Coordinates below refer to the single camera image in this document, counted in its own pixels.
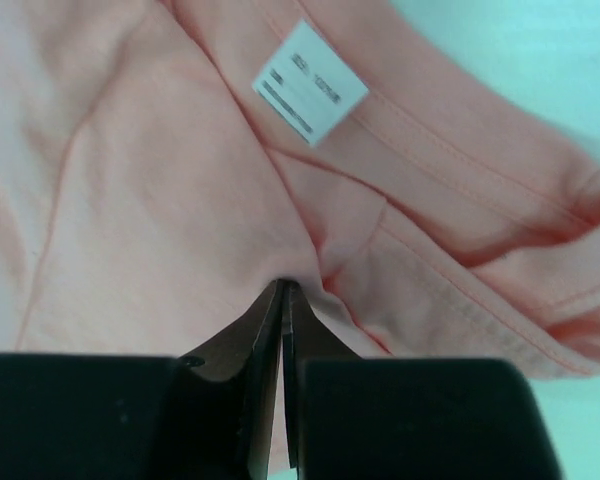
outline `shirt seam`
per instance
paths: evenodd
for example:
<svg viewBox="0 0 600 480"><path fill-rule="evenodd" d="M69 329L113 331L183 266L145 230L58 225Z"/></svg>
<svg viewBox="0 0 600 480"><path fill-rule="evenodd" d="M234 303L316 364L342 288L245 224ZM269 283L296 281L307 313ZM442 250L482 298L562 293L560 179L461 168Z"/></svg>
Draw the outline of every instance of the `shirt seam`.
<svg viewBox="0 0 600 480"><path fill-rule="evenodd" d="M381 224L380 228L383 231L385 231L389 236L391 236L394 240L396 240L397 242L402 244L405 248L407 248L416 257L418 257L420 260L422 260L434 272L436 272L438 275L440 275L442 278L444 278L447 282L449 282L451 285L453 285L455 287L455 289L457 291L459 291L460 293L462 293L467 299L471 300L476 305L480 306L482 309L484 309L486 312L488 312L490 315L492 315L498 321L498 323L500 325L504 326L507 330L511 331L512 333L518 335L520 338L522 338L523 340L528 342L528 344L535 347L544 356L546 356L553 362L557 363L558 365L562 366L563 368L565 368L571 372L578 373L581 375L592 375L593 374L593 372L590 369L587 369L583 366L578 366L578 365L574 364L573 362L565 359L563 357L563 355L556 352L551 346L547 345L545 342L541 341L540 339L534 338L533 335L530 335L529 333L522 331L521 328L518 328L517 326L512 325L511 322L507 321L503 316L498 315L497 313L490 310L487 307L486 302L482 299L481 295L479 295L475 292L472 292L468 288L462 287L461 285L458 284L458 282L452 280L451 275L447 274L444 271L444 269L441 268L436 262L432 262L431 259L425 258L420 252L416 251L413 247L411 247L407 241L402 239L400 235L393 232L388 226Z"/></svg>
<svg viewBox="0 0 600 480"><path fill-rule="evenodd" d="M260 2L258 2L257 0L251 0L251 1L254 4L254 6L256 7L256 9L263 16L263 18L265 19L265 22L267 23L269 28L276 34L278 39L280 41L282 41L282 39L284 38L284 35L282 33L282 30L278 26L277 22L271 17L269 12L266 10L266 8ZM311 16L305 11L304 7L302 7L300 5L298 0L291 0L291 1L293 2L293 6L296 9L296 11L300 14L300 16L303 18L306 18L315 27L315 22L312 21ZM396 118L396 120L398 122L400 122L401 125L404 125L405 127L408 127L409 125L411 125L411 127L415 128L415 130L421 137L425 137L425 139L429 143L431 143L434 147L443 150L444 152L446 152L449 155L452 155L457 160L460 160L463 163L467 164L470 168L474 168L474 169L478 168L478 169L483 169L483 170L489 171L491 174L493 174L495 176L494 180L497 181L500 185L502 185L505 188L510 188L510 187L514 186L514 187L516 187L516 189L519 192L520 192L520 189L522 189L522 192L520 192L520 194L522 196L524 196L530 200L534 200L541 204L551 207L555 213L559 214L560 216L562 216L563 218L565 218L572 224L576 223L579 226L586 226L586 227L592 226L585 219L574 215L572 212L570 212L565 207L554 203L553 201L551 201L550 199L548 199L546 197L543 197L539 193L533 191L527 185L524 185L523 183L521 183L517 180L514 180L514 179L502 174L501 172L498 172L498 171L492 169L491 167L485 165L483 162L480 162L478 159L476 159L472 156L469 156L469 155L465 154L464 152L458 150L456 147L449 144L446 140L439 137L436 133L432 132L427 126L423 125L419 120L417 120L415 117L413 117L413 115L404 112L399 106L395 105L391 100L389 100L384 94L382 94L373 85L368 85L368 86L369 86L369 96L370 96L369 98L373 99L378 107L380 107L384 110L388 110ZM487 206L488 208L491 208L492 210L499 213L500 215L503 215L506 218L514 220L518 224L524 225L525 227L529 228L532 231L540 230L540 227L538 227L537 225L534 225L531 221L526 221L525 219L520 218L519 216L515 215L513 212L510 212L506 208L506 206L498 205L497 204L498 202L494 202L493 200L488 199L487 197L485 197L484 195L482 195L480 193L469 192L467 189L461 187L458 183L453 182L449 179L446 179L444 176L442 176L440 174L438 169L428 166L425 162L422 161L422 159L420 159L418 156L414 155L412 152L407 153L405 151L405 148L398 145L398 143L395 142L392 138L389 138L387 135L384 135L384 134L378 132L377 129L375 129L373 126L370 125L370 123L367 119L365 119L362 115L359 114L359 112L354 111L351 114L351 116L363 128L365 128L365 130L367 130L369 133L371 133L376 138L378 138L380 141L382 141L385 145L387 145L389 148L391 148L393 151L395 151L398 155L400 155L402 158L409 161L410 163L414 164L416 167L418 167L419 169L421 169L428 175L432 176L433 178L438 180L440 183L448 186L449 188L452 188L452 189L458 191L459 193L470 198L474 202L477 202L478 204Z"/></svg>

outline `stitching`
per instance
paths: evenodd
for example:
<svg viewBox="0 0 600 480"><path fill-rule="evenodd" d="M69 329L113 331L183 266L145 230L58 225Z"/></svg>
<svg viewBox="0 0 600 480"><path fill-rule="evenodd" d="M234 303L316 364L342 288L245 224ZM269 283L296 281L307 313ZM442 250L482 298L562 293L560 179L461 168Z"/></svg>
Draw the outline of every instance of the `stitching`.
<svg viewBox="0 0 600 480"><path fill-rule="evenodd" d="M482 333L486 333L486 334L491 335L491 336L494 336L494 335L497 334L496 329L494 328L495 327L495 323L490 323L491 328L490 328L489 325L481 325L481 324L477 323L471 316L467 315L462 310L460 310L455 303L451 302L451 300L449 300L448 298L446 298L431 283L429 283L429 282L427 282L425 280L421 280L421 281L419 281L419 284L422 286L422 288L424 290L427 291L428 294L430 294L432 296L433 299L439 300L439 301L443 302L451 310L453 310L454 312L456 312L459 317L465 319L467 321L468 327L473 332L482 332ZM505 351L508 351L508 352L511 352L511 353L513 353L515 351L515 349L511 345L506 345L506 344L503 346L503 349Z"/></svg>
<svg viewBox="0 0 600 480"><path fill-rule="evenodd" d="M544 310L548 310L550 308L559 308L559 307L564 307L565 305L568 305L570 303L574 303L577 300L583 298L583 297L587 297L589 295L594 295L595 293L598 293L597 291L600 290L600 283L598 285L595 285L587 290L583 290L581 292L578 293L574 293L573 295L568 296L567 298L563 298L561 300L558 300L554 303L547 303L546 305L543 305L541 307L536 307L531 309L532 312L541 312Z"/></svg>
<svg viewBox="0 0 600 480"><path fill-rule="evenodd" d="M394 233L393 231L391 231L390 229L388 229L386 226L381 225L381 228L387 234L389 234L393 239L395 239L396 241L398 241L399 243L401 243L402 245L404 245L409 251L411 251L414 255L416 255L420 260L422 260L426 265L428 265L438 275L440 275L445 280L447 280L449 283L451 283L459 292L461 292L463 295L465 295L468 299L472 300L477 305L479 305L480 307L482 307L485 311L487 311L491 315L493 315L499 321L500 324L502 324L504 327L506 327L510 331L514 332L518 336L522 337L528 343L530 343L531 345L533 345L534 347L536 347L545 356L549 357L554 362L558 363L562 367L564 367L564 368L566 368L568 370L571 370L573 372L576 372L576 373L579 373L579 374L583 374L583 375L591 375L593 373L589 369L577 366L574 363L572 363L571 361L563 358L563 356L561 354L557 353L549 345L546 345L544 342L542 342L541 340L539 340L537 338L533 338L531 335L528 335L526 332L521 331L516 326L511 325L510 322L506 321L504 318L502 318L501 316L497 315L495 312L492 312L491 310L489 310L489 308L487 308L484 300L482 300L482 298L479 295L477 295L476 293L471 292L468 289L463 288L462 286L458 285L456 282L454 282L450 278L449 275L447 275L447 274L444 273L444 271L443 271L444 269L440 268L435 262L431 262L430 259L425 259L419 252L416 252L405 240L403 240L402 238L400 238L400 236L398 236L396 233ZM467 317L466 315L463 315L463 316L464 316L464 318L466 320L468 320L468 321L470 321L470 322L472 322L472 323L475 324L475 322L473 321L473 319L471 319L470 317Z"/></svg>
<svg viewBox="0 0 600 480"><path fill-rule="evenodd" d="M138 22L130 29L128 35L126 36L126 40L123 40L121 42L120 48L118 50L119 53L124 51L124 49L126 48L127 42L133 36L135 31L144 23L146 17L147 17L147 13L145 12L140 17ZM120 59L120 56L118 57L118 61L115 62L114 68L116 68L116 69L120 68L119 59ZM18 335L16 337L15 350L20 350L20 348L22 347L22 343L24 342L25 334L26 334L26 331L29 327L29 323L31 320L31 315L33 312L34 304L35 304L35 299L40 294L40 291L42 288L42 286L41 286L42 271L43 271L44 265L47 262L47 257L51 253L51 245L53 243L53 237L54 237L54 233L56 232L56 225L58 223L58 216L59 216L58 213L60 210L60 203L61 203L61 199L62 199L62 192L63 192L64 186L65 186L67 170L69 169L69 159L71 156L71 151L73 150L73 146L75 144L78 133L82 130L82 127L90 120L90 118L95 113L95 111L100 103L100 100L109 91L111 81L113 80L114 77L115 77L115 70L114 70L113 74L109 77L109 79L107 79L103 88L97 93L96 97L91 102L91 105L89 106L84 117L78 122L76 128L71 133L69 140L67 141L67 146L65 147L64 151L62 152L60 175L58 177L58 182L57 182L56 188L55 188L55 195L54 195L53 204L51 206L51 214L49 217L49 223L47 224L46 240L45 240L45 243L44 243L44 246L42 249L42 254L40 255L40 259L38 260L38 264L36 265L36 268L33 273L33 280L31 282L31 290L29 293L29 299L27 300L27 306L25 308L22 322L20 325L20 329L19 329Z"/></svg>
<svg viewBox="0 0 600 480"><path fill-rule="evenodd" d="M267 23L269 24L269 27L278 36L278 38L280 38L280 39L283 38L284 35L283 35L282 30L277 25L277 22L273 19L273 17L269 14L267 9L264 8L258 0L252 0L252 1L255 4L256 8L263 15L263 17L266 19ZM308 14L308 12L304 9L304 7L302 7L302 5L300 5L299 0L293 0L293 7L301 17L310 18L310 15ZM479 162L478 159L469 157L466 154L464 154L463 152L457 151L453 146L447 144L444 140L436 137L436 135L433 132L429 131L426 126L423 126L422 124L420 124L417 119L415 119L411 115L408 115L407 113L405 113L401 109L399 109L397 106L395 106L389 99L387 99L379 91L376 91L375 89L370 89L370 93L372 96L375 97L376 101L381 103L382 106L389 108L392 111L392 113L394 115L396 115L400 120L402 120L403 122L407 122L410 125L412 125L413 127L415 127L417 129L417 131L420 132L421 134L425 135L430 142L434 143L436 146L438 146L439 148L441 148L442 150L447 152L449 155L453 156L455 159L462 161L463 163L465 163L469 166L473 166L471 164L475 163L475 164L485 168L486 170L491 171L495 175L495 180L497 180L498 183L504 187L508 186L507 182L504 181L505 179L507 179L510 182L513 182L513 183L519 185L523 189L528 189L532 195L529 195L529 193L523 191L523 192L521 192L523 196L525 196L527 198L536 196L536 198L539 199L540 201L544 201L544 202L548 203L550 206L554 207L556 210L558 210L558 212L561 215L563 215L566 219L568 219L572 222L576 222L578 224L578 226L593 227L593 225L590 222L588 222L587 220L574 215L572 212L561 207L560 205L554 204L549 199L534 192L533 190L529 189L525 185L520 184L516 180L509 178L509 177L501 174L500 172L497 172L497 171L489 168L488 166ZM382 133L381 131L378 131L376 128L374 128L371 125L371 123L362 114L360 114L360 112L354 112L352 114L352 116L355 118L355 120L360 125L362 125L364 128L366 128L373 135L375 135L379 140L381 140L383 143L385 143L389 148L391 148L392 150L394 150L395 152L400 154L405 159L409 160L411 163L413 163L416 167L420 168L425 173L431 175L434 179L437 179L438 181L440 181L444 185L448 186L449 188L452 188L452 189L458 191L460 194L473 200L474 202L476 202L478 204L482 204L483 206L490 208L494 212L496 212L506 218L509 218L509 219L517 222L520 225L527 227L531 231L540 231L541 230L540 227L538 227L537 225L533 225L533 224L531 224L531 222L525 220L524 218L515 216L515 214L508 212L506 207L503 208L501 205L498 205L493 200L491 200L487 197L484 197L480 194L474 193L474 192L470 191L469 189L466 189L463 186L461 186L461 184L454 182L452 180L449 180L448 178L446 178L444 176L443 173L440 172L439 169L435 169L435 168L427 165L427 163L425 161L423 161L422 158L415 155L413 152L409 152L407 147L399 145L395 140L390 138L388 135L386 135L386 134ZM593 179L596 178L599 174L600 174L600 170L596 171L592 175L592 177L585 182L583 187L581 187L581 190L584 190L589 184L591 184ZM580 295L587 295L589 292L597 290L599 288L600 288L600 284L595 287L592 287L588 291L583 291L583 292L580 292L579 294L575 294L571 298L578 297ZM560 305L563 303L568 303L568 301L569 301L568 299L560 300L556 304L539 307L538 310L550 308L552 306Z"/></svg>
<svg viewBox="0 0 600 480"><path fill-rule="evenodd" d="M279 39L282 39L284 37L284 34L283 34L282 30L277 25L277 22L272 18L272 16L266 10L266 8L264 8L260 4L260 2L258 0L252 0L252 2L255 4L256 8L260 11L260 13L266 19L267 23L269 24L269 27L274 31L274 33L278 36ZM299 13L299 15L301 17L306 17L308 19L311 19L310 15L308 15L308 13L305 11L305 9L298 3L298 0L293 0L293 7ZM555 210L558 211L558 213L560 215L566 217L568 220L570 220L572 222L576 222L576 223L578 223L581 226L582 225L591 226L585 220L583 220L583 219L581 219L581 218L573 215L571 212L569 212L568 210L564 209L562 206L555 204L550 199L545 198L545 197L541 196L540 194L534 192L533 190L531 190L526 185L523 185L523 184L519 183L518 181L516 181L516 180L514 180L512 178L509 178L509 177L501 174L500 172L497 172L497 171L491 169L490 167L487 167L483 163L479 162L477 159L471 158L468 155L464 154L463 152L458 151L453 146L451 146L448 143L446 143L443 139L440 139L439 137L437 137L435 135L435 133L433 133L430 130L428 130L427 127L425 127L420 122L418 122L414 117L408 115L406 112L404 112L401 109L399 109L390 100L388 100L386 97L384 97L380 92L378 92L374 88L370 89L370 97L376 103L380 104L379 105L380 107L386 107L386 108L388 108L389 111L394 116L397 117L398 121L400 121L403 124L404 123L409 123L421 135L424 135L436 147L438 147L438 148L444 150L445 152L447 152L448 154L452 155L455 159L463 162L464 164L466 164L466 165L468 165L468 166L470 166L472 168L475 168L476 166L479 166L479 167L482 167L482 168L484 168L484 169L492 172L494 174L494 176L495 176L494 180L497 181L500 185L509 187L509 186L511 186L510 184L513 183L514 185L516 185L518 187L521 187L522 191L520 192L520 194L522 196L530 198L530 199L535 196L536 199L540 200L542 203L545 203L545 204L553 207ZM389 146L392 150L396 151L398 154L400 154L405 159L410 160L418 168L420 168L421 170L425 171L426 173L432 175L434 178L436 178L436 179L438 179L440 181L443 181L447 186L456 189L457 191L459 191L460 193L464 194L465 196L468 196L469 198L471 198L473 201L475 201L477 203L482 203L482 204L484 204L486 206L490 206L495 211L497 211L499 214L504 215L505 217L507 217L507 218L509 218L511 220L516 221L517 223L520 223L520 224L526 226L527 228L531 229L532 231L538 230L539 227L533 226L530 223L525 222L523 219L521 219L519 217L516 217L516 216L513 216L513 214L511 214L511 213L505 212L502 209L502 207L496 206L493 203L493 201L487 200L482 195L479 195L479 194L469 194L466 189L461 189L458 184L454 184L453 182L451 182L449 180L444 180L443 178L441 178L440 174L437 173L436 170L431 169L430 167L427 167L426 163L424 163L422 161L420 161L419 163L414 162L413 158L412 158L412 157L414 157L413 154L408 154L406 152L406 149L404 147L399 146L394 140L391 140L386 135L380 134L378 131L376 131L373 127L370 126L369 122L367 120L365 120L364 117L362 117L359 114L359 112L354 112L352 114L352 116L363 127L365 127L368 131L370 131L376 137L378 137L385 144L387 144L387 146Z"/></svg>
<svg viewBox="0 0 600 480"><path fill-rule="evenodd" d="M309 15L309 12L301 5L300 0L292 0L292 1L294 4L294 8L300 14L300 16L310 19L311 22L315 26L315 22L313 21L311 15ZM375 86L372 86L372 87L373 88L370 88L370 93L371 93L373 100L375 100L376 103L379 103L381 107L385 107L385 108L389 109L394 116L398 117L398 119L401 120L401 123L409 124L410 126L415 128L417 130L417 132L420 133L422 136L426 137L426 139L429 140L429 142L431 142L433 145L435 145L439 149L445 151L446 153L451 155L456 160L464 163L465 165L467 165L469 167L475 167L475 166L482 167L485 170L492 172L495 176L494 181L496 181L500 185L502 185L504 187L510 186L505 181L505 180L508 180L510 183L512 183L522 189L520 191L520 194L522 196L530 198L530 199L532 197L536 197L536 199L540 200L541 202L544 202L544 203L548 204L549 206L554 207L556 210L559 211L559 213L565 215L571 221L578 222L580 225L584 224L587 226L591 226L584 219L579 218L579 217L575 216L573 213L566 210L562 205L555 202L555 200L545 197L545 196L541 195L540 193L534 191L529 186L519 182L518 180L516 180L512 177L509 177L501 172L498 172L497 170L494 170L489 165L479 161L476 157L470 156L470 155L466 154L465 152L458 150L456 147L449 144L446 140L441 138L435 132L431 131L428 126L423 125L421 122L419 122L411 113L408 113L408 112L404 111L402 108L395 105ZM367 129L370 130L372 133L374 133L374 134L376 133L374 130L369 128L368 124L363 124L363 125L365 127L367 127Z"/></svg>

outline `pink t-shirt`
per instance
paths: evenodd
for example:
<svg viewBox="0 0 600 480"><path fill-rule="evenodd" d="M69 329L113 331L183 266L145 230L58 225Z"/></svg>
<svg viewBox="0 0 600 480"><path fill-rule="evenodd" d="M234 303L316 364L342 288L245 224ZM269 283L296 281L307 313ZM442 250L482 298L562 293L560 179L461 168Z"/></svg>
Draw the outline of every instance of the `pink t-shirt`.
<svg viewBox="0 0 600 480"><path fill-rule="evenodd" d="M0 9L0 350L178 355L287 277L362 355L600 373L600 167L388 3ZM300 19L370 89L314 149L251 87Z"/></svg>

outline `neckline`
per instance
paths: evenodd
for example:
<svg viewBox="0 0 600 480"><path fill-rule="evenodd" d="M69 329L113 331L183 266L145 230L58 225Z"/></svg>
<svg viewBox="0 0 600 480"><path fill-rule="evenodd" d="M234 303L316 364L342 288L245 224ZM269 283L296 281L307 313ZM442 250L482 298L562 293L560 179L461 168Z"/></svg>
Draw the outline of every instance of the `neckline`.
<svg viewBox="0 0 600 480"><path fill-rule="evenodd" d="M587 227L555 172L574 165L584 185L599 167L453 64L389 2L252 1L281 41L301 18L325 39L369 87L352 116L405 162L529 228L543 218L567 236Z"/></svg>

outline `white label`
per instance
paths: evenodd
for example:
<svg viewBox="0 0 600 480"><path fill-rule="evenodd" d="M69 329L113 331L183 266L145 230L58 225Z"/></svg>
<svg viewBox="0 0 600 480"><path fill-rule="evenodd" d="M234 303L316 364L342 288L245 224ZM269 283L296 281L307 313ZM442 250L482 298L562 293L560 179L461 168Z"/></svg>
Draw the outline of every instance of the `white label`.
<svg viewBox="0 0 600 480"><path fill-rule="evenodd" d="M253 89L312 147L369 93L304 20L262 68Z"/></svg>

